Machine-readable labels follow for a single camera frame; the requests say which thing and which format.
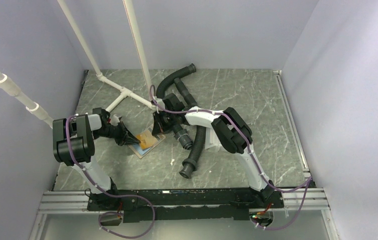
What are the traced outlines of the tan leather card holder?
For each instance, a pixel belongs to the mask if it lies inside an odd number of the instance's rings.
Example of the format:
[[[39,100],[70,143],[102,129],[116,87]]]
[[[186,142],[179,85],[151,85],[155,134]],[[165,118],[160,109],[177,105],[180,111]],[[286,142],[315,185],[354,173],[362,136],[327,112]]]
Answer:
[[[163,134],[152,135],[153,124],[147,127],[143,132],[136,135],[140,141],[138,144],[129,146],[129,149],[139,158],[145,157],[153,148],[160,144],[166,136]]]

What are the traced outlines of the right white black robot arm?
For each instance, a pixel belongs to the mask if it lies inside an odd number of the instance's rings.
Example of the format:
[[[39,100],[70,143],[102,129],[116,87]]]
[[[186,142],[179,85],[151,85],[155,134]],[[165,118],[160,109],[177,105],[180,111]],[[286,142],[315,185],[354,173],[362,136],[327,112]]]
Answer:
[[[217,137],[224,150],[234,154],[243,166],[253,190],[253,203],[263,208],[272,200],[274,184],[263,171],[254,153],[252,130],[232,107],[210,110],[194,105],[184,105],[174,94],[167,99],[153,97],[156,107],[153,134],[164,133],[173,124],[204,127],[207,133]]]

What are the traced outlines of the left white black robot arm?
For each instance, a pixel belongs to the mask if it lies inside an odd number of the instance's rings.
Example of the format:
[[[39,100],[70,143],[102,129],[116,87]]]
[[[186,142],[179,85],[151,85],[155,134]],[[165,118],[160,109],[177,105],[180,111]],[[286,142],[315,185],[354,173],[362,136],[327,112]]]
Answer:
[[[140,141],[127,129],[120,117],[112,117],[103,108],[91,114],[56,119],[53,128],[53,154],[59,163],[75,169],[88,183],[91,196],[108,210],[119,206],[120,195],[113,180],[95,158],[95,140],[108,138],[118,146],[131,146]]]

